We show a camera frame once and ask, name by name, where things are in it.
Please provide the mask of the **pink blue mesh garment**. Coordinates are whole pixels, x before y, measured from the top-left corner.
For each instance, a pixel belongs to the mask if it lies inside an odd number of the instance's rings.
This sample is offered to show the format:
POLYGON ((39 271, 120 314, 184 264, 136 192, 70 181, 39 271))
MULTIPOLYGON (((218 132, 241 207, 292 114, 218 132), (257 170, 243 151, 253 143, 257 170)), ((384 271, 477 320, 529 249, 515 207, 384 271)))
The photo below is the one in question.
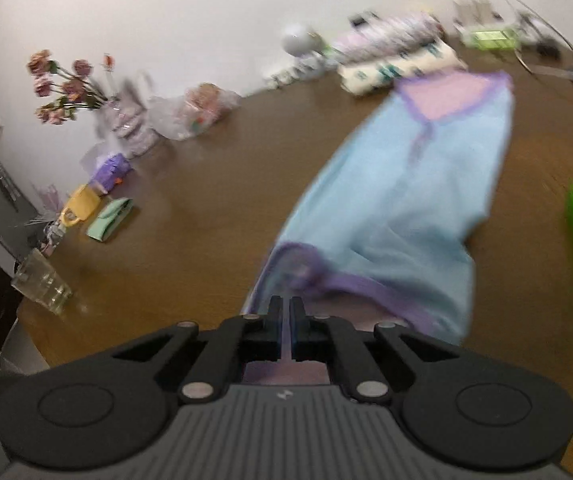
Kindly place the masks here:
POLYGON ((460 344, 475 287, 466 241, 490 214, 513 110, 507 73, 397 81, 298 200, 244 312, 298 296, 359 328, 398 321, 460 344))

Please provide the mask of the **green fabric pouch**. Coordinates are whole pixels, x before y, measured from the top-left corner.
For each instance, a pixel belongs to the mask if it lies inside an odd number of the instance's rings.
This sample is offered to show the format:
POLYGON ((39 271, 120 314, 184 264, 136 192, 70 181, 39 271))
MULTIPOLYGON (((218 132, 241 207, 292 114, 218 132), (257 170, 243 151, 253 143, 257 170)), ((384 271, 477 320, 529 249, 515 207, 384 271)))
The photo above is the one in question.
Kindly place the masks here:
POLYGON ((97 242, 106 242, 128 217, 134 202, 123 197, 111 200, 96 216, 87 229, 87 236, 97 242))

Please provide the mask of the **clear drinking glass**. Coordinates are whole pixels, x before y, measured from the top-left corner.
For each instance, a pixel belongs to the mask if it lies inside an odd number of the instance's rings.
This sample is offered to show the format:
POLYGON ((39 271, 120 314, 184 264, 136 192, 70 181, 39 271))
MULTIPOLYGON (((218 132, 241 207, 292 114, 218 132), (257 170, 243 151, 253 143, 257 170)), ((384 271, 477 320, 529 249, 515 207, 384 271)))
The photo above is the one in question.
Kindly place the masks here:
POLYGON ((73 295, 70 286, 38 249, 33 249, 20 263, 11 284, 25 298, 56 315, 63 312, 73 295))

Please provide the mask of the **yellow mug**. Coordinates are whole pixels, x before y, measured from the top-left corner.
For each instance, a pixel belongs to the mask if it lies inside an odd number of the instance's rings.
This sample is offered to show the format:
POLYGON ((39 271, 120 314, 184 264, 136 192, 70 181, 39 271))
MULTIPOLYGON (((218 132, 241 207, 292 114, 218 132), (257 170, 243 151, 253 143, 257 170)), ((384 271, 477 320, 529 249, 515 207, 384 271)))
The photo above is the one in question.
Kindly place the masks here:
POLYGON ((81 185, 73 192, 61 211, 60 221, 62 225, 70 228, 87 220, 96 211, 100 203, 100 196, 96 194, 91 185, 81 185))

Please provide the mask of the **clear plastic snack bag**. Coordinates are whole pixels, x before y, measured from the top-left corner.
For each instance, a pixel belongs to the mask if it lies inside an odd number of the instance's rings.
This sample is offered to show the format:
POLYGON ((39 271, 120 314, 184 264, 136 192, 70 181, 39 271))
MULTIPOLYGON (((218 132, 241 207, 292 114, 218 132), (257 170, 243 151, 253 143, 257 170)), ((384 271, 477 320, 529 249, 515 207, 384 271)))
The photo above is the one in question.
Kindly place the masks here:
POLYGON ((216 84, 199 84, 180 98, 149 100, 148 122, 160 136, 183 141, 209 129, 239 106, 240 96, 216 84))

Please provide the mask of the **patterned flower vase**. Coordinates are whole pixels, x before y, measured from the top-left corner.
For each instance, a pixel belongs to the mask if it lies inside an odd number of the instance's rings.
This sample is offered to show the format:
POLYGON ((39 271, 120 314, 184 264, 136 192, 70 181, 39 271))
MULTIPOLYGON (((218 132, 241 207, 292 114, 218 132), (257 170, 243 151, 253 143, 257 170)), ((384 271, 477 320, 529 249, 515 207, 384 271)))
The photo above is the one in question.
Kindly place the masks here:
POLYGON ((160 140, 149 122, 149 109, 138 85, 127 79, 99 110, 99 133, 126 159, 144 155, 160 140))

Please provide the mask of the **white dominoes row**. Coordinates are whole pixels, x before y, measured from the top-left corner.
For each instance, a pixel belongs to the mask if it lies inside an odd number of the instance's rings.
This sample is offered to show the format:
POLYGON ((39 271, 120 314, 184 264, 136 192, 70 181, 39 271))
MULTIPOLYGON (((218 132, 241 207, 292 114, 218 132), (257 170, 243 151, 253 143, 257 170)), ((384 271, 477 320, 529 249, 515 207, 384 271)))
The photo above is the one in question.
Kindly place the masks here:
POLYGON ((280 89, 297 81, 299 76, 293 67, 279 68, 265 74, 264 83, 268 89, 280 89))

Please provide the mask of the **cream floral folded cloth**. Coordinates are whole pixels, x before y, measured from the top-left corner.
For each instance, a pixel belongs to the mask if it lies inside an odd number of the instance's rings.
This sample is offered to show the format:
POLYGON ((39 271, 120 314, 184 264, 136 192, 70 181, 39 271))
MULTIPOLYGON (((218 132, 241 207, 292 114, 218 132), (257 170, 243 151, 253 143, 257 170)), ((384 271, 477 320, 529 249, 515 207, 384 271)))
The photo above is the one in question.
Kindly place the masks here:
POLYGON ((466 70, 467 65, 448 44, 437 40, 411 53, 391 58, 341 65, 337 74, 341 88, 352 96, 364 96, 388 88, 397 79, 425 77, 445 70, 466 70))

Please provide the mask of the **pink artificial flowers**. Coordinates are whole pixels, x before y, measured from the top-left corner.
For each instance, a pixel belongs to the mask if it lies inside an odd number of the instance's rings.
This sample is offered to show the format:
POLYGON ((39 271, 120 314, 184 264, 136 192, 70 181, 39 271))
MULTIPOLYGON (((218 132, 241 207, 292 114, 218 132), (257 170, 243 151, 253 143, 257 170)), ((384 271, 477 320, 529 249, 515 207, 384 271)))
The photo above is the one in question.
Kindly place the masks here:
POLYGON ((117 94, 113 80, 114 58, 108 54, 104 55, 102 64, 108 88, 93 77, 94 68, 89 61, 78 58, 70 68, 65 68, 47 49, 34 53, 26 68, 32 76, 34 93, 44 100, 35 112, 42 124, 60 126, 74 122, 83 110, 100 110, 117 94))

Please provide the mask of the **white robot figurine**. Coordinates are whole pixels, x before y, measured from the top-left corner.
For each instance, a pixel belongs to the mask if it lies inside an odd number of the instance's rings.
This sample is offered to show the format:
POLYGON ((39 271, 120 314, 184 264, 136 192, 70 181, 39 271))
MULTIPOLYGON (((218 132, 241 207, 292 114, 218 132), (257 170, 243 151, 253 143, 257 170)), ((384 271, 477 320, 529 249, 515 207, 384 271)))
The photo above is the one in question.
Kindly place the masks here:
POLYGON ((315 79, 326 71, 326 43, 308 25, 294 24, 283 30, 282 49, 293 58, 293 74, 298 79, 315 79))

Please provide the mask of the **pink floral folded cloth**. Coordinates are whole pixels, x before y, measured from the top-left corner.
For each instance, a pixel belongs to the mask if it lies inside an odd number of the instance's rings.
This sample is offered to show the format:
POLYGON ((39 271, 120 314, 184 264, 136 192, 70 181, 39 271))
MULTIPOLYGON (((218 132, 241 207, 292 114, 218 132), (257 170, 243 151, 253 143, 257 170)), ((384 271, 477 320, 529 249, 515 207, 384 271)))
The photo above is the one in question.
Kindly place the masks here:
POLYGON ((434 15, 415 12, 393 18, 361 16, 350 32, 334 40, 331 50, 343 63, 357 63, 408 53, 443 39, 443 25, 434 15))

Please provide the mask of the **green transparent box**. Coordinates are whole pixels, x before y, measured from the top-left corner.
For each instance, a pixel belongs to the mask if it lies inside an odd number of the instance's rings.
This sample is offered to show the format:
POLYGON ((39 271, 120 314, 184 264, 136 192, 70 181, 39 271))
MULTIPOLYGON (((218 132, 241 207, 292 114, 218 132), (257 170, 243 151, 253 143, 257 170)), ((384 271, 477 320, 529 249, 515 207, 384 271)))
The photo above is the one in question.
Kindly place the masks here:
POLYGON ((466 47, 480 51, 515 50, 519 40, 515 30, 505 29, 465 29, 461 36, 466 47))

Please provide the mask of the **white power strip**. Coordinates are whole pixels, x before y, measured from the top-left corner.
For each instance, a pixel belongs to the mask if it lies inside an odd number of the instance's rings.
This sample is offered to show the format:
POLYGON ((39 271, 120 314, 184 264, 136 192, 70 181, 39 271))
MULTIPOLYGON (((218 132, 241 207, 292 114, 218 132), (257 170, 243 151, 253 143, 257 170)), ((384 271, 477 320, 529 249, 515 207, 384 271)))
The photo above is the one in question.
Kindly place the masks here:
POLYGON ((471 32, 501 28, 505 24, 490 0, 452 0, 452 3, 453 26, 461 37, 471 32))

